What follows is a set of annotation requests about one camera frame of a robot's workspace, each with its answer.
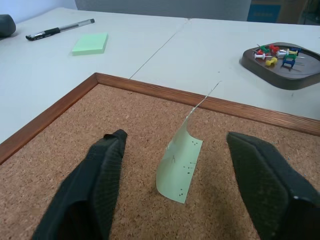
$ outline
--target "brown tray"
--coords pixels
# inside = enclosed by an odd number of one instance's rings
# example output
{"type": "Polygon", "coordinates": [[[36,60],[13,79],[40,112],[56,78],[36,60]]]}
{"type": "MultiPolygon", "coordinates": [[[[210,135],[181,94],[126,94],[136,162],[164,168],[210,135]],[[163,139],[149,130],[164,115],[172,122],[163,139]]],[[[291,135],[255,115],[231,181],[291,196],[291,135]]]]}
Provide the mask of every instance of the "brown tray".
{"type": "Polygon", "coordinates": [[[271,44],[281,49],[300,48],[301,52],[298,56],[305,58],[297,58],[295,60],[297,64],[293,67],[287,64],[282,65],[282,58],[278,59],[276,65],[266,66],[265,61],[270,60],[271,57],[265,60],[260,58],[255,59],[254,51],[258,51],[259,47],[254,47],[243,53],[241,64],[258,77],[280,89],[298,90],[320,82],[319,54],[287,42],[270,43],[265,45],[266,48],[271,44]]]}

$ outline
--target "green sticky note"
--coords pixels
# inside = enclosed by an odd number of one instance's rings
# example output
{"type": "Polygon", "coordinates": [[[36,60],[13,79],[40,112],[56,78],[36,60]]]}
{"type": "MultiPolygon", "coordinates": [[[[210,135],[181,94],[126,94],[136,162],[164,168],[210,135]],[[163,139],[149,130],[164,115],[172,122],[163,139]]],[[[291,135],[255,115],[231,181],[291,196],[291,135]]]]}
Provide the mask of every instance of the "green sticky note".
{"type": "Polygon", "coordinates": [[[103,54],[108,41],[108,33],[87,34],[81,37],[72,49],[72,55],[103,54]]]}
{"type": "Polygon", "coordinates": [[[168,199],[184,204],[203,141],[187,131],[186,119],[172,141],[156,171],[156,188],[168,199]]]}

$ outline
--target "sticky note pad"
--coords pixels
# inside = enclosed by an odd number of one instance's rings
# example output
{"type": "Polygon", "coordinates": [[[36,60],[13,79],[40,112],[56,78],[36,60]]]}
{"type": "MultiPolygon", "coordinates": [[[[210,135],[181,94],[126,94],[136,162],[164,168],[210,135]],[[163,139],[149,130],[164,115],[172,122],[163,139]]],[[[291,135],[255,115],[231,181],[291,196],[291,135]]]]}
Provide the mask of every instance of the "sticky note pad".
{"type": "Polygon", "coordinates": [[[108,41],[108,33],[87,34],[81,37],[72,49],[72,55],[103,54],[108,41]]]}

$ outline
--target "yellow push pin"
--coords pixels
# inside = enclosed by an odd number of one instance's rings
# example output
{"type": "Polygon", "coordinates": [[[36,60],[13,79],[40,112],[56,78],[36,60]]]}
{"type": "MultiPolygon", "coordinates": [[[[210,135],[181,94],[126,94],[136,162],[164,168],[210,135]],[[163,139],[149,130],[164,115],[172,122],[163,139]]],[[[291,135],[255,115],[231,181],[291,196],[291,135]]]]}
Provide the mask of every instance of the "yellow push pin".
{"type": "Polygon", "coordinates": [[[271,66],[271,64],[276,64],[278,62],[278,59],[276,57],[271,58],[271,60],[265,61],[265,65],[271,66]]]}

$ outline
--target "wall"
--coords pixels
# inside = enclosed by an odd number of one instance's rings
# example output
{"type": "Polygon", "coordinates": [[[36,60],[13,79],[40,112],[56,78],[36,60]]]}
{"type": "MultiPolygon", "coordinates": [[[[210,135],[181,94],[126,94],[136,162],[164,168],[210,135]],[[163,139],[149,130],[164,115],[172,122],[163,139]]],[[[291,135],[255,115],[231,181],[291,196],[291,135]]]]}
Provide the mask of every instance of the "wall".
{"type": "Polygon", "coordinates": [[[75,0],[0,0],[0,14],[11,15],[15,23],[58,7],[77,9],[75,0]]]}
{"type": "Polygon", "coordinates": [[[246,21],[251,0],[75,0],[79,10],[246,21]]]}

